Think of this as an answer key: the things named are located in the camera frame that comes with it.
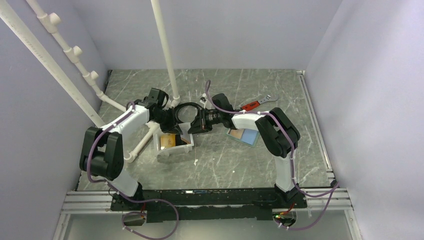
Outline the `orange credit card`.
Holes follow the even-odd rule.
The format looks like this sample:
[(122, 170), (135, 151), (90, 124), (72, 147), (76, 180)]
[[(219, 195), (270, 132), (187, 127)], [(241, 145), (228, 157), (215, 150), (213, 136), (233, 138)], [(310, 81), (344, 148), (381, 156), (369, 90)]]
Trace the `orange credit card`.
[(231, 137), (238, 139), (238, 140), (242, 139), (243, 133), (244, 133), (244, 129), (230, 129), (229, 132), (228, 132), (228, 134)]

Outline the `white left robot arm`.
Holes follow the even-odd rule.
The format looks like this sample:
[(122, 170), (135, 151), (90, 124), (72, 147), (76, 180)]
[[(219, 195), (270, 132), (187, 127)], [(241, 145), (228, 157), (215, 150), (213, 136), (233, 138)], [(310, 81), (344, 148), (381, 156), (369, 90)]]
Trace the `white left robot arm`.
[(104, 183), (124, 198), (131, 210), (144, 203), (142, 184), (124, 169), (124, 139), (140, 126), (154, 122), (163, 133), (181, 134), (175, 110), (166, 108), (169, 95), (151, 88), (148, 96), (130, 101), (126, 111), (102, 127), (89, 127), (85, 134), (79, 168), (91, 183)]

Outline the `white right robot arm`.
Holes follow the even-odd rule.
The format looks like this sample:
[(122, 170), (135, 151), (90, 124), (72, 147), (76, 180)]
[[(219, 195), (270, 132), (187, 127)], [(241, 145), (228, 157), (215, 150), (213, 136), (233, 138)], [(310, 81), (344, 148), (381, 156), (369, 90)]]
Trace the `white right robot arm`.
[(279, 107), (260, 113), (249, 113), (245, 109), (236, 111), (223, 93), (213, 96), (211, 104), (214, 109), (201, 107), (197, 111), (188, 133), (208, 133), (217, 124), (231, 130), (258, 132), (267, 150), (274, 156), (276, 203), (282, 208), (289, 207), (299, 192), (293, 160), (301, 136), (294, 124)]

